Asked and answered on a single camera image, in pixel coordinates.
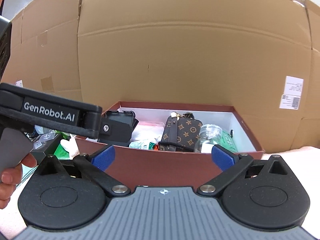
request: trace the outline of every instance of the human hand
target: human hand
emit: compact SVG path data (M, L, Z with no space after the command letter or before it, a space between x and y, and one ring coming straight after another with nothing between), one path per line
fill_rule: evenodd
M22 180L22 165L33 168L37 165L36 159L29 153L15 168L5 169L1 174L2 183L0 183L0 209L4 209L17 184Z

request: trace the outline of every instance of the gray ribbed surface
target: gray ribbed surface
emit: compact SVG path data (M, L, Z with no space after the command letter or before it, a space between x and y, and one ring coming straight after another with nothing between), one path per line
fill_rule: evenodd
M314 240L302 228L260 232L230 219L213 198L190 187L138 187L129 197L113 199L90 225L69 232L28 227L15 240Z

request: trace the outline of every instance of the brown monogram handbag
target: brown monogram handbag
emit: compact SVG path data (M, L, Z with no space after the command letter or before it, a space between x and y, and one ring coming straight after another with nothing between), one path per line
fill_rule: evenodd
M195 120L192 113L182 116L172 112L168 117L162 139L159 142L160 151L190 151L193 152L199 137L202 122Z

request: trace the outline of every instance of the screw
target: screw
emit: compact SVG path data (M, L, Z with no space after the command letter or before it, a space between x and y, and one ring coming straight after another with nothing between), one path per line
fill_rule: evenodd
M125 185L116 185L112 187L112 191L118 194L125 193L127 192L127 190L128 190L128 187Z
M103 130L105 131L105 132L107 132L108 130L109 130L109 125L105 125L104 127L103 127Z
M212 185L202 185L200 187L200 190L203 192L203 193L212 193L216 190L216 187L215 186L212 186Z

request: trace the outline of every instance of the monogram pattern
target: monogram pattern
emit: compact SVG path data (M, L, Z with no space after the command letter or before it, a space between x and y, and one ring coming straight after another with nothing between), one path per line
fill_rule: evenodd
M174 142L176 146L176 151L192 151L194 150L195 143L200 138L199 131L202 123L199 120L189 119L185 117L180 117L177 121L177 141ZM168 150L168 138L170 129L172 129L172 117L169 116L166 126L164 128L164 133L162 139L159 143L160 151Z

